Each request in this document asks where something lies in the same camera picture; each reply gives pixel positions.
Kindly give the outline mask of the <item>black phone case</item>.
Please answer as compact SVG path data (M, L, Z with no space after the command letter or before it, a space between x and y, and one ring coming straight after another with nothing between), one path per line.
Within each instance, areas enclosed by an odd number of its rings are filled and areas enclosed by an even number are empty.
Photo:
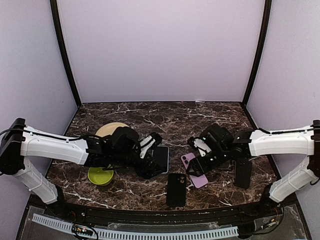
M182 173L170 173L167 179L166 205L184 207L186 204L187 178Z

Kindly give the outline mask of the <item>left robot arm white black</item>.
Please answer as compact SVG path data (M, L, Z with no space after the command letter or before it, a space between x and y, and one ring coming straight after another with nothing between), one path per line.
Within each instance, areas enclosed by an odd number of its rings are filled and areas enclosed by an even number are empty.
M67 137L43 132L17 118L9 129L1 132L0 172L21 181L60 218L67 218L70 206L64 201L62 190L49 182L30 162L29 157L42 157L71 162L89 168L111 165L134 168L144 179L150 179L165 171L148 154L162 142L162 137L152 132L140 139L128 126L118 126L104 136L87 134Z

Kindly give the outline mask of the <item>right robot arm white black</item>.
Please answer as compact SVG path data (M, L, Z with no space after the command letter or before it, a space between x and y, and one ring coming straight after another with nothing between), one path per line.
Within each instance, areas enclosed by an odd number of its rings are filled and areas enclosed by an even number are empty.
M199 137L191 137L189 145L200 155L188 162L186 172L200 177L226 161L236 161L264 155L305 155L302 162L280 180L264 189L255 213L266 217L275 205L286 197L320 178L320 122L285 130L239 131L233 135L216 123L208 126Z

